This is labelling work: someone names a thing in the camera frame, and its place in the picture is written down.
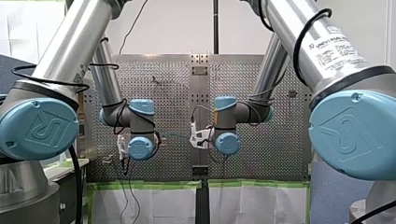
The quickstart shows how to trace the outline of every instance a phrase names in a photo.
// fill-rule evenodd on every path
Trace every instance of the label sticker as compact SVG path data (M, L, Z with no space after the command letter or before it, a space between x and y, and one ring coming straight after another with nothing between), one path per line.
M308 54L322 72L333 72L346 64L366 62L342 34L330 34L307 44Z
M327 27L327 29L332 34L341 34L341 29L336 26L329 26L329 27Z

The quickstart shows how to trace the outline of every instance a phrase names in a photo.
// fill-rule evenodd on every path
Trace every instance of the blue joint cap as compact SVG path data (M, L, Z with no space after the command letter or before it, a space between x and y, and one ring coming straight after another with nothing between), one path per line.
M0 117L0 152L21 161L55 157L74 143L78 117L53 98L36 98L10 108Z
M225 110L236 105L236 97L234 96L218 96L215 99L216 110Z
M154 102L146 99L131 100L129 108L143 115L154 115Z
M128 154L135 161L147 160L154 150L154 145L146 137L135 137L128 144Z
M235 133L222 133L216 139L216 149L225 156L232 156L241 149L241 140Z
M99 112L99 121L101 122L101 124L108 125L103 117L103 109L101 109Z
M358 179L396 180L396 98L375 91L339 91L310 118L309 137L334 170Z
M274 109L272 107L270 107L270 111L268 111L268 116L264 120L264 122L270 121L273 117L274 117Z

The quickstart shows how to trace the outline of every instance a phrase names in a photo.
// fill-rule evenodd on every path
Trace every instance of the green tape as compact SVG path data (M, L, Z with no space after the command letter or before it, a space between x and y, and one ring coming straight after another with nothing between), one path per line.
M234 180L209 180L210 188L227 188L256 186L267 188L286 188L286 189L306 189L309 187L308 182L298 181L271 181L271 180L250 180L250 179L234 179Z
M93 216L93 194L94 189L87 187L88 193L88 223L92 224L92 216Z
M305 217L305 222L306 224L310 224L311 223L311 185L308 184L308 188L306 189L306 217Z
M145 182L134 180L119 181L109 183L92 183L88 187L93 190L122 189L198 189L201 187L201 181L178 181L178 182Z

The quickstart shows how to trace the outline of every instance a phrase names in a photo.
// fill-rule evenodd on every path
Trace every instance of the metal frame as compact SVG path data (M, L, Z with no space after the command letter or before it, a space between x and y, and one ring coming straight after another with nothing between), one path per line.
M147 67L143 66L140 67L141 70L136 70L134 71L136 76L143 76L143 74L147 73L155 75L161 75L159 74L158 66L173 66L173 63L181 63L182 66L188 67L188 70L183 69L184 72L188 72L188 74L183 73L184 75L181 74L171 74L173 68L170 68L169 73L167 73L167 78L174 78L175 76L188 76L184 78L188 78L189 81L187 85L190 85L187 89L187 92L184 92L183 95L185 97L185 93L187 93L187 98L183 100L188 101L188 105L180 105L180 106L186 106L183 111L186 111L188 114L184 114L183 118L186 119L186 124L185 124L185 129L187 130L187 134L190 134L189 130L189 122L190 122L190 117L191 117L191 112L193 108L196 105L204 105L207 107L210 107L213 105L213 94L211 93L213 90L210 90L211 87L211 80L215 80L213 78L216 78L216 70L218 69L216 67L216 63L238 63L241 65L238 69L244 69L249 71L249 75L252 76L252 74L258 74L258 69L260 67L260 64L262 62L262 56L260 55L206 55L206 54L193 54L193 55L118 55L115 56L114 61L116 63L119 63L121 66L121 70L118 71L119 74L119 80L120 80L120 85L121 85L121 90L123 91L125 97L131 97L132 92L139 92L140 89L137 89L136 87L140 87L142 85L145 85L145 89L147 89L146 85L150 85L148 83L135 83L131 84L131 86L123 86L123 81L127 80L128 76L133 76L133 74L129 75L125 74L125 70L122 70L123 66L140 66L142 64L151 64L149 67L149 71L145 71ZM297 86L301 85L298 83L298 81L294 80L294 77L287 78L287 82L292 82L292 86ZM86 76L86 83L92 84L92 78L90 75ZM250 86L246 87L246 94L250 94L251 90L248 90ZM147 92L148 90L141 90L143 94ZM148 95L143 96L142 94L137 94L134 95L135 97L150 97ZM301 114L304 115L304 129L303 130L294 130L297 132L303 132L300 136L303 138L302 141L302 146L303 147L303 154L301 155L303 165L301 167L301 170L296 171L295 174L300 174L300 175L294 175L294 176L279 176L279 175L244 175L241 173L241 175L226 175L226 176L221 176L219 173L216 175L215 173L213 174L205 174L207 172L207 169L209 169L209 173L211 173L211 170L216 169L216 167L211 164L211 162L208 160L208 153L207 150L205 149L197 149L193 148L188 144L187 150L189 151L189 163L190 166L188 171L183 177L175 177L172 178L168 173L164 173L164 177L158 176L158 174L155 177L150 177L149 174L142 175L143 173L140 173L138 176L133 176L133 178L136 179L144 179L144 180L150 180L150 181L175 181L175 180L206 180L208 178L259 178L259 179L274 179L274 180L308 180L309 175L308 175L308 163L311 161L311 150L310 150L310 143L309 143L309 138L307 134L308 130L308 118L309 118L309 109L308 109L308 104L309 104L309 97L310 93L307 88L304 89L303 92L298 92L298 100L304 104L304 111L289 111L290 117L292 118L295 115L301 116ZM103 153L103 151L97 151L95 149L95 143L94 143L94 132L93 129L95 129L94 125L95 122L97 122L97 118L93 117L93 114L95 113L94 104L98 104L98 99L97 99L97 92L95 92L95 88L93 87L91 90L85 92L84 95L84 107L85 107L85 113L86 113L86 126L85 126L85 132L86 132L86 150L89 155L89 157L92 159L92 164L90 165L91 169L88 169L88 181L89 182L100 182L100 181L114 181L116 179L122 179L125 178L121 174L121 169L120 169L120 163L118 159L118 154L117 154L117 148L116 148L116 142L114 142L114 149L111 149L106 153L106 155ZM155 116L156 121L161 120L163 121L166 119L165 114L157 114ZM197 124L200 125L198 126L198 129L204 129L206 125L211 123L212 116L209 115L209 113L205 110L197 109L195 113L195 119L197 121ZM266 127L268 124L262 124L261 127ZM260 134L260 131L252 130L252 134ZM145 161L143 163L143 167L147 166L155 166L157 165L159 160L152 160L152 161ZM101 166L106 166L106 171L107 172L116 172L118 175L115 176L106 176L104 178L102 175L99 175L97 172L98 167L100 168Z

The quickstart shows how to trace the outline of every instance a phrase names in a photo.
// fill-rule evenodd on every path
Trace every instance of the bolt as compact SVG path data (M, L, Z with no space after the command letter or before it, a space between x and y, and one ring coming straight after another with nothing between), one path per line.
M37 101L33 101L33 102L32 102L32 105L33 105L34 107L40 107L40 104L39 104Z
M65 203L59 204L59 211L60 211L61 213L63 213L63 212L66 211L66 204L65 204Z

